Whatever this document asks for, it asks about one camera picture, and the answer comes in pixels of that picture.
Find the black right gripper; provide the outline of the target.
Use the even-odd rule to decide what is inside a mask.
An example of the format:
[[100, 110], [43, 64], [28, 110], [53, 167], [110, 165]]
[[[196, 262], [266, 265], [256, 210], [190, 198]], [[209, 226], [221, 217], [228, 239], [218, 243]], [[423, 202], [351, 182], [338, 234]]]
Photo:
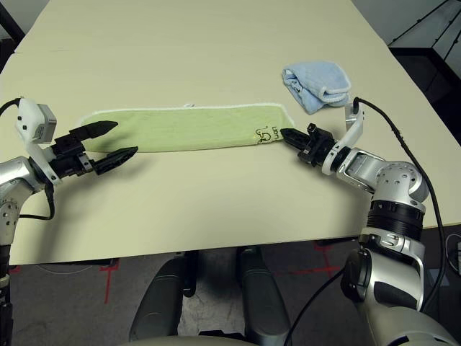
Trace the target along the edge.
[[283, 128], [280, 133], [286, 144], [299, 150], [298, 158], [313, 167], [323, 165], [336, 143], [332, 133], [319, 128], [314, 123], [307, 126], [307, 133], [295, 128]]

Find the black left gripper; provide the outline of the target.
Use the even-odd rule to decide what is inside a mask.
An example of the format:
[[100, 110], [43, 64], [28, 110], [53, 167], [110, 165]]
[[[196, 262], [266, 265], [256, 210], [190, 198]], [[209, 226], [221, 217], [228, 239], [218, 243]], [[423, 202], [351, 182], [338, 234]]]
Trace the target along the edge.
[[70, 134], [55, 139], [51, 146], [55, 158], [49, 162], [53, 171], [59, 178], [81, 176], [90, 172], [101, 175], [124, 164], [138, 151], [137, 146], [118, 149], [94, 162], [86, 155], [82, 143], [87, 139], [103, 136], [116, 126], [118, 122], [115, 121], [97, 121], [82, 125], [71, 130]]

